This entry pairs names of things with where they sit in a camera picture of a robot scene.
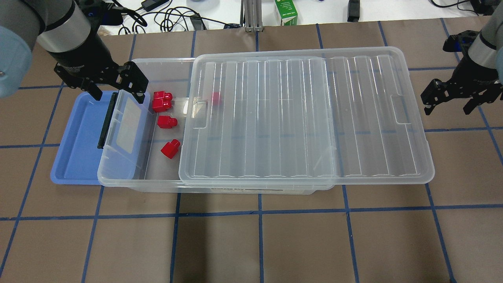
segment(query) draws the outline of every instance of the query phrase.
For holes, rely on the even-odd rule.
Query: tabletop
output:
[[[106,36],[113,59],[396,46],[420,93],[461,54],[449,34],[488,17]],[[140,193],[56,185],[49,174],[81,93],[35,46],[0,100],[0,282],[497,282],[503,277],[501,102],[422,113],[426,185],[342,185],[312,195]]]

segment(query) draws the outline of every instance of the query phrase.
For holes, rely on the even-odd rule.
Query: clear plastic container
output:
[[[310,194],[335,184],[416,184],[433,178],[399,49],[135,62],[150,81],[147,99],[138,105],[120,92],[98,170],[105,186]],[[158,114],[148,101],[159,90],[173,93],[167,113],[179,121],[173,129],[156,126]],[[182,149],[170,160],[160,148],[173,138]]]

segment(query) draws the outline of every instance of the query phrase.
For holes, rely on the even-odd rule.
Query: blue tray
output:
[[[54,183],[100,184],[97,172],[103,150],[97,145],[112,93],[105,91],[101,100],[96,101],[84,92],[75,100],[52,166],[51,180]]]

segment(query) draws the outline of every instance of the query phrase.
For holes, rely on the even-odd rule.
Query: green and white carton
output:
[[[293,0],[275,0],[276,11],[278,12],[278,20],[281,21],[282,26],[296,26],[299,14]]]

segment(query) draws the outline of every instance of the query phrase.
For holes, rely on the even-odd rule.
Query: black connector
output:
[[[349,0],[348,22],[357,22],[360,19],[360,0]]]
[[[145,0],[141,3],[141,6],[145,11],[150,12],[168,1],[169,0]]]

